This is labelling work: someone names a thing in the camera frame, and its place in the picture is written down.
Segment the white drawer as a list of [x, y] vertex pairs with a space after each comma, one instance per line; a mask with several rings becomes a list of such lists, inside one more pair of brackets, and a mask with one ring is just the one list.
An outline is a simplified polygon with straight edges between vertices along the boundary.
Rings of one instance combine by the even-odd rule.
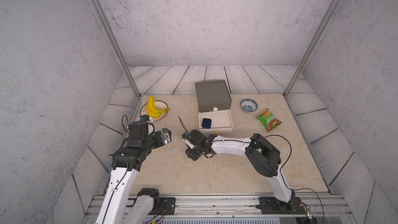
[[[212, 120], [210, 129], [202, 128], [203, 118], [209, 118]], [[230, 110], [199, 113], [199, 131], [203, 134], [229, 134], [232, 133], [233, 128], [234, 124]]]

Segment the three-tier drawer cabinet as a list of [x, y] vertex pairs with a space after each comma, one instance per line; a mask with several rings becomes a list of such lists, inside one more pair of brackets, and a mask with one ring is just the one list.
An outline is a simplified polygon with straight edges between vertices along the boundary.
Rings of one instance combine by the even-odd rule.
[[232, 99], [224, 80], [195, 83], [198, 115], [204, 112], [231, 110]]

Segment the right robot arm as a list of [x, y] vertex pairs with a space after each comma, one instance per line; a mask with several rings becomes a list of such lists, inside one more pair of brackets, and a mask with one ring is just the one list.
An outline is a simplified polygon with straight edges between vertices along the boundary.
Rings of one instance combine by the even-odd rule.
[[219, 135], [205, 136], [197, 130], [184, 133], [182, 140], [188, 146], [187, 156], [193, 161], [203, 155], [212, 158], [218, 154], [230, 154], [246, 157], [254, 169], [268, 178], [275, 198], [284, 203], [291, 203], [294, 191], [284, 178], [280, 151], [266, 137], [253, 134], [250, 138], [233, 139]]

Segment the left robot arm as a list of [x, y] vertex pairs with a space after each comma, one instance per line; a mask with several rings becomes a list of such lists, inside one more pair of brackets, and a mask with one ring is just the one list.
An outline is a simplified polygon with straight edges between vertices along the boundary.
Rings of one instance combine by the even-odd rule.
[[129, 124], [129, 135], [124, 145], [113, 154], [110, 180], [95, 221], [97, 224], [143, 224], [149, 214], [161, 212], [159, 190], [143, 188], [124, 216], [131, 188], [143, 162], [152, 150], [171, 142], [172, 132], [168, 128], [156, 131], [150, 120], [141, 118]]

